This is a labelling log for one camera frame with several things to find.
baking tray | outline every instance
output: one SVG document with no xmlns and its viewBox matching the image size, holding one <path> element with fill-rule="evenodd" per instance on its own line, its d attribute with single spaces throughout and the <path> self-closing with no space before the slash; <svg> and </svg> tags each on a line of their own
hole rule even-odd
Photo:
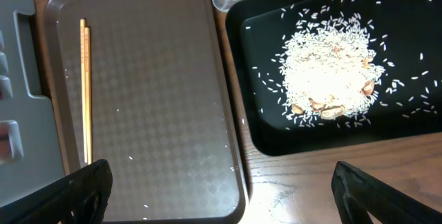
<svg viewBox="0 0 442 224">
<path fill-rule="evenodd" d="M 238 222 L 248 200 L 210 0 L 48 2 L 60 135 L 75 138 L 84 166 L 82 18 L 92 33 L 93 160 L 113 174 L 104 220 Z"/>
<path fill-rule="evenodd" d="M 439 45 L 442 40 L 439 34 L 442 25 L 438 20 L 442 14 L 440 2 L 441 0 L 356 0 L 353 3 L 351 0 L 344 0 L 344 3 L 340 0 L 244 0 L 235 4 L 227 15 L 227 33 L 255 146 L 265 154 L 282 155 L 440 131 L 441 119 L 433 113 L 434 110 L 441 110 L 442 96 L 442 87 L 435 87 L 433 82 L 436 80 L 441 83 L 442 79 L 438 72 L 442 67 L 442 59 L 439 59 L 442 51 L 442 46 Z M 296 22 L 301 19 L 298 12 L 302 12 L 303 8 L 319 12 L 322 5 L 331 6 L 329 12 L 324 14 L 325 19 L 330 15 L 339 17 L 340 11 L 347 17 L 359 12 L 362 15 L 361 23 L 374 20 L 375 29 L 369 30 L 371 38 L 380 39 L 382 35 L 388 34 L 385 40 L 386 51 L 379 46 L 379 41 L 375 46 L 374 43 L 369 45 L 369 48 L 378 53 L 374 63 L 386 67 L 386 73 L 389 74 L 386 76 L 384 73 L 382 84 L 376 85 L 378 100 L 366 114 L 371 125 L 364 124 L 357 129 L 349 129 L 345 126 L 349 118 L 339 117 L 336 121 L 322 121 L 325 125 L 321 127 L 295 127 L 293 121 L 281 116 L 284 107 L 277 104 L 279 97 L 285 102 L 285 94 L 272 93 L 261 82 L 268 78 L 275 82 L 283 81 L 278 70 L 280 64 L 271 61 L 276 53 L 284 52 L 282 46 L 287 39 L 282 40 L 282 36 L 290 37 L 296 32 Z M 281 8 L 286 10 L 283 18 Z M 322 20 L 323 17 L 319 17 L 318 23 Z M 420 53 L 424 53 L 423 60 L 420 60 Z M 392 68 L 383 63 L 385 58 L 396 66 Z M 429 73 L 421 76 L 426 70 Z M 420 78 L 411 80 L 415 75 Z M 392 86 L 393 79 L 399 79 L 405 87 L 398 86 L 398 91 L 390 95 L 385 91 Z M 430 89 L 430 94 L 425 92 L 426 86 Z M 434 105 L 434 109 L 431 109 L 431 113 L 423 114 L 420 111 L 411 115 L 415 109 L 424 109 L 426 106 L 420 94 L 429 95 L 427 101 L 431 105 L 428 108 Z M 408 102 L 411 96 L 414 96 L 414 100 Z M 389 106 L 382 107 L 380 101 Z M 403 106 L 396 105 L 396 102 L 402 102 Z M 410 115 L 411 118 L 406 119 L 402 114 Z"/>
</svg>

chopstick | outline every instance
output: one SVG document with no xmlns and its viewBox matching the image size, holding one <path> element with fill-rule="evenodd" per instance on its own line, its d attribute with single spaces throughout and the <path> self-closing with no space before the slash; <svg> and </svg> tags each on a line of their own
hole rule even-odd
<svg viewBox="0 0 442 224">
<path fill-rule="evenodd" d="M 90 85 L 90 28 L 86 20 L 80 20 L 80 50 L 81 50 L 81 109 L 83 115 L 83 146 L 84 162 L 92 163 L 92 106 Z"/>
</svg>

brown tray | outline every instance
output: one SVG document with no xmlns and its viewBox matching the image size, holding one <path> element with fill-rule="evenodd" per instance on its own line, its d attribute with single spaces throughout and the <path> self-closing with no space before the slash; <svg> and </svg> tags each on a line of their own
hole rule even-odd
<svg viewBox="0 0 442 224">
<path fill-rule="evenodd" d="M 50 0 L 60 139 L 84 166 L 79 20 L 92 32 L 93 160 L 113 173 L 105 221 L 236 223 L 247 206 L 210 0 Z"/>
</svg>

wooden surface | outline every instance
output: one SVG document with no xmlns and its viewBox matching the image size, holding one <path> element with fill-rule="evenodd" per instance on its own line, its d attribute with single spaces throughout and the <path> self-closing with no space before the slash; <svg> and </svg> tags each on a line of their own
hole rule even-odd
<svg viewBox="0 0 442 224">
<path fill-rule="evenodd" d="M 37 34 L 48 69 L 43 12 L 48 0 L 35 0 Z M 270 157 L 251 142 L 244 106 L 224 26 L 226 15 L 214 10 L 218 37 L 233 89 L 240 146 L 248 180 L 249 208 L 241 223 L 340 223 L 330 182 L 337 161 L 344 160 L 403 193 L 442 212 L 442 134 Z M 46 76 L 51 90 L 51 81 Z M 62 153 L 69 144 L 61 144 Z"/>
</svg>

wooden table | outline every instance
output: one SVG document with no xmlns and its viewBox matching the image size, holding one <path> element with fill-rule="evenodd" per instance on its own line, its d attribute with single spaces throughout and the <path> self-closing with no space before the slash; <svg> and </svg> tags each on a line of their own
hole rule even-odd
<svg viewBox="0 0 442 224">
<path fill-rule="evenodd" d="M 37 34 L 44 68 L 48 65 L 43 12 L 48 0 L 35 0 Z M 227 39 L 226 14 L 214 10 L 222 56 L 241 123 L 244 106 Z M 53 87 L 48 80 L 48 88 Z M 403 193 L 442 212 L 442 133 L 350 147 L 271 157 L 253 145 L 247 123 L 240 146 L 248 180 L 249 208 L 241 223 L 340 223 L 330 182 L 336 162 L 347 161 Z M 62 153 L 70 147 L 61 144 Z"/>
</svg>

